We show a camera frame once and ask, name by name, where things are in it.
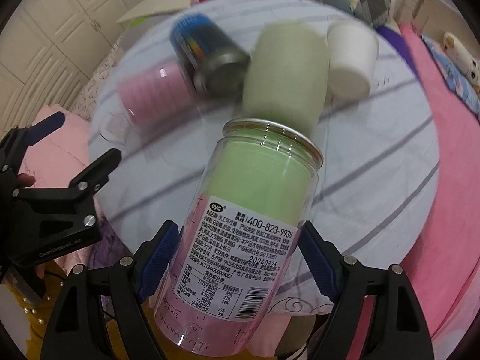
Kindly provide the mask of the blue metal can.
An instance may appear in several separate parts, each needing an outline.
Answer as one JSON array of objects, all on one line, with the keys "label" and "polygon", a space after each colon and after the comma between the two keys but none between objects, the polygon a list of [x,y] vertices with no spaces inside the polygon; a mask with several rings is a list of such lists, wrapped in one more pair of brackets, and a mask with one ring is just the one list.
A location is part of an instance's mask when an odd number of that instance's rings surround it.
[{"label": "blue metal can", "polygon": [[251,57],[207,16],[179,19],[169,40],[197,91],[210,98],[241,93]]}]

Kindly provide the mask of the cream wooden headboard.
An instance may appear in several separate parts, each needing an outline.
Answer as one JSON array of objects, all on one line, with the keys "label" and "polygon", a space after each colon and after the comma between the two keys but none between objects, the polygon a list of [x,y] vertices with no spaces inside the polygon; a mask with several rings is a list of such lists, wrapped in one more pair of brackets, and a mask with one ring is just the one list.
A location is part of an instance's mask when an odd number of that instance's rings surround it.
[{"label": "cream wooden headboard", "polygon": [[479,48],[467,20],[450,0],[403,0],[395,19],[397,24],[411,24],[435,41],[441,42],[444,33],[450,32],[474,54]]}]

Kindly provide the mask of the white nightstand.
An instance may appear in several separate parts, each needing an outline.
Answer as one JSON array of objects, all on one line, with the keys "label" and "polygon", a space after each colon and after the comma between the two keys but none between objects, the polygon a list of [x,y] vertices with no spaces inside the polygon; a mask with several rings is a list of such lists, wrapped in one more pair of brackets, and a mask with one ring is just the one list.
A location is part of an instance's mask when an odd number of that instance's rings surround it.
[{"label": "white nightstand", "polygon": [[128,10],[116,21],[118,24],[129,23],[143,16],[155,16],[175,13],[191,6],[191,0],[143,0]]}]

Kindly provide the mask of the pink bed blanket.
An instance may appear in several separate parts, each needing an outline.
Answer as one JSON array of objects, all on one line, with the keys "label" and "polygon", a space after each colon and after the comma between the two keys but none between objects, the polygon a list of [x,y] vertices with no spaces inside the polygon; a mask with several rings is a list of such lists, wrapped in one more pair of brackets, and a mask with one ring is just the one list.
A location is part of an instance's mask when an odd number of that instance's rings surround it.
[{"label": "pink bed blanket", "polygon": [[402,265],[447,359],[479,312],[479,121],[448,89],[416,30],[400,28],[439,137],[439,181],[426,224]]}]

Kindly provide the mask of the blue cartoon pillow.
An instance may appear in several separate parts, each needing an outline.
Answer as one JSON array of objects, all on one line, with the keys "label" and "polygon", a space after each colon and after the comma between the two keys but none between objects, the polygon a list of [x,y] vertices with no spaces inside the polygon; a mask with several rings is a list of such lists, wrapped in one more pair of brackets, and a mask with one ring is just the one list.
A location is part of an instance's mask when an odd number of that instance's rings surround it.
[{"label": "blue cartoon pillow", "polygon": [[479,119],[479,93],[446,55],[443,50],[443,42],[439,43],[425,34],[422,34],[421,39],[435,61],[448,89],[456,94],[459,100]]}]

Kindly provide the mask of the striped white quilt table cover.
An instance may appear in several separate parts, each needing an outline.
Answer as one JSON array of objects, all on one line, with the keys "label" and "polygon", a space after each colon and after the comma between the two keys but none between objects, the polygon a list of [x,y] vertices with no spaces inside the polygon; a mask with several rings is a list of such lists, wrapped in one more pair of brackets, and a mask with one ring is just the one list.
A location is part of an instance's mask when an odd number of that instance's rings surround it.
[{"label": "striped white quilt table cover", "polygon": [[[255,49],[268,25],[277,23],[301,21],[321,35],[339,21],[371,29],[337,8],[308,0],[212,0],[166,19],[137,41],[98,95],[89,137],[91,160],[113,147],[122,152],[122,162],[99,200],[133,252],[165,219],[184,222],[208,159],[222,139],[222,127],[241,115],[235,100],[200,102],[191,114],[142,134],[122,108],[119,83],[172,60],[171,28],[194,14],[208,16],[247,51]],[[407,256],[431,211],[439,178],[439,139],[419,80],[384,37],[374,30],[373,35],[379,49],[369,96],[352,102],[327,97],[312,134],[324,165],[307,218],[343,254],[385,269]],[[299,188],[273,191],[299,187],[299,171],[280,177],[267,169],[265,160],[257,170],[245,155],[236,154],[226,167],[222,159],[208,183],[214,196],[228,200],[227,193],[233,193],[246,197],[246,203],[259,198],[260,203],[281,203],[286,209],[299,202],[294,197]],[[330,310],[331,302],[315,289],[297,249],[271,313]]]}]

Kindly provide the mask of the cream dog plush toy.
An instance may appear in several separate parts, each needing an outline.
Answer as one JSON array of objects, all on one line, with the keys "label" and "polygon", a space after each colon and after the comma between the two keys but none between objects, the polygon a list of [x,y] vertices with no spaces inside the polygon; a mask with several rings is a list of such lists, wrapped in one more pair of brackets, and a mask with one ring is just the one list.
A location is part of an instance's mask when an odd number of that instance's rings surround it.
[{"label": "cream dog plush toy", "polygon": [[463,43],[450,32],[443,35],[442,48],[446,55],[467,78],[477,93],[479,93],[479,61],[466,49]]}]

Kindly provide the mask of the clear jar green pink lining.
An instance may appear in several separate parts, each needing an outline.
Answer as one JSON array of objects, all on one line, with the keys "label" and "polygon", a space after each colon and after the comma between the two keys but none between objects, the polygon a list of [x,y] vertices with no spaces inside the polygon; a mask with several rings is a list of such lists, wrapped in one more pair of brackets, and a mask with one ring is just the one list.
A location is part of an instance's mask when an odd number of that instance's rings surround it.
[{"label": "clear jar green pink lining", "polygon": [[285,125],[224,125],[160,286],[162,334],[207,357],[247,347],[286,274],[322,164],[320,150]]}]

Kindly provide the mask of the pale green cup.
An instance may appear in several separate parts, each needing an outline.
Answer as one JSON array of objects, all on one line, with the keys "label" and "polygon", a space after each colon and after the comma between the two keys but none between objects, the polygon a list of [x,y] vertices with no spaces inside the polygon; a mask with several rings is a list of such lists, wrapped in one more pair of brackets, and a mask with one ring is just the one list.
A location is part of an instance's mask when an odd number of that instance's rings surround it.
[{"label": "pale green cup", "polygon": [[265,27],[258,38],[242,92],[242,115],[286,125],[306,137],[324,108],[329,75],[326,38],[308,24]]}]

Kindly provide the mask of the white paper cup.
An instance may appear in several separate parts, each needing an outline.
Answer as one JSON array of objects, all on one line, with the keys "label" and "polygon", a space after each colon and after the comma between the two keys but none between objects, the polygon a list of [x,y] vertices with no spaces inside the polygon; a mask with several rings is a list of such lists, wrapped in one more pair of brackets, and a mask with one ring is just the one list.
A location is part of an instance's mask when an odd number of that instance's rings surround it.
[{"label": "white paper cup", "polygon": [[377,34],[356,19],[339,19],[328,29],[329,88],[344,100],[366,98],[379,53]]}]

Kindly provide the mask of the pink ribbed cup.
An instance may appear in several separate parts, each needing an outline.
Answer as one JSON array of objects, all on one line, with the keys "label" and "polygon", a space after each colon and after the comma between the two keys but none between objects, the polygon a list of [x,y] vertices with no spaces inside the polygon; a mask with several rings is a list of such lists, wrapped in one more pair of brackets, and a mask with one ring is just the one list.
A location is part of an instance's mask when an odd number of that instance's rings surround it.
[{"label": "pink ribbed cup", "polygon": [[128,117],[141,128],[179,116],[196,100],[191,79],[177,61],[123,79],[117,92]]}]

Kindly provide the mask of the cream wardrobe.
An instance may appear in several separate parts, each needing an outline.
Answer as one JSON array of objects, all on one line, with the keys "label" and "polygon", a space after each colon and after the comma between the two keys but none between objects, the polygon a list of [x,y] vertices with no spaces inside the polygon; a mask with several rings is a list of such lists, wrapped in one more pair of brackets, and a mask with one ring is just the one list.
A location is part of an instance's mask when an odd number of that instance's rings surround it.
[{"label": "cream wardrobe", "polygon": [[1,0],[1,132],[71,111],[124,27],[122,0]]}]

